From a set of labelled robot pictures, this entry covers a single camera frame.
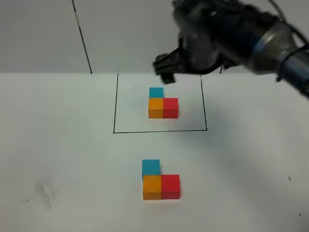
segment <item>wooden block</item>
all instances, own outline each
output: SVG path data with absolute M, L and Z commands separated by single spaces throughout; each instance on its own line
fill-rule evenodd
M 163 99 L 163 118 L 178 118 L 178 98 Z
M 144 200 L 161 200 L 161 176 L 145 175 L 143 182 Z
M 160 160 L 144 159 L 141 162 L 141 177 L 144 175 L 160 175 Z
M 161 175 L 162 199 L 180 198 L 179 175 Z
M 164 98 L 163 87 L 150 87 L 149 98 Z
M 163 98 L 150 98 L 148 103 L 149 118 L 163 118 Z

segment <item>cyan block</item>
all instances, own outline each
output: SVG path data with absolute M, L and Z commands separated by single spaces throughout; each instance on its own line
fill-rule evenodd
M 142 160 L 141 177 L 144 175 L 160 175 L 160 160 L 144 159 Z
M 150 87 L 149 98 L 164 98 L 163 87 Z

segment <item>orange block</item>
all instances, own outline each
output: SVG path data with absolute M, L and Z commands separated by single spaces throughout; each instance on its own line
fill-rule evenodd
M 161 200 L 162 187 L 160 175 L 145 175 L 143 181 L 144 200 Z
M 148 102 L 148 117 L 163 118 L 163 98 L 150 98 Z

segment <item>black cable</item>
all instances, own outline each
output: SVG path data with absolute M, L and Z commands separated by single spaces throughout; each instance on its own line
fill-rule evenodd
M 306 36 L 302 32 L 300 32 L 297 28 L 295 28 L 293 25 L 291 25 L 291 24 L 289 24 L 287 22 L 287 19 L 286 19 L 285 15 L 284 15 L 282 9 L 275 2 L 275 0 L 267 0 L 267 1 L 277 10 L 278 15 L 280 16 L 280 18 L 283 21 L 283 23 L 286 23 L 290 27 L 291 31 L 293 33 L 295 33 L 304 44 L 309 44 L 309 41 L 306 38 Z
M 309 44 L 309 41 L 308 39 L 306 38 L 306 36 L 301 33 L 297 28 L 295 28 L 293 25 L 291 24 L 288 24 L 289 27 L 291 28 L 292 32 L 295 33 L 299 38 L 300 40 L 304 43 L 304 44 Z
M 269 3 L 277 10 L 281 20 L 283 22 L 287 22 L 286 17 L 284 15 L 283 11 L 281 10 L 280 6 L 274 0 L 267 0 L 267 1 L 269 1 Z

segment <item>white wall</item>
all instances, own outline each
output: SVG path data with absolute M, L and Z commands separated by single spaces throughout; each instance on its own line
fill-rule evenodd
M 71 0 L 1 1 L 0 72 L 90 72 Z
M 177 46 L 170 0 L 75 0 L 94 73 L 152 72 L 156 55 Z M 248 0 L 275 12 L 267 0 Z M 277 0 L 291 22 L 309 35 L 307 0 Z M 228 72 L 247 72 L 237 67 Z
M 171 0 L 75 0 L 94 73 L 151 73 L 156 55 L 177 46 Z M 267 0 L 246 0 L 275 13 Z M 277 0 L 309 35 L 307 0 Z M 3 0 L 0 72 L 88 73 L 71 0 Z M 247 72 L 243 67 L 228 73 Z

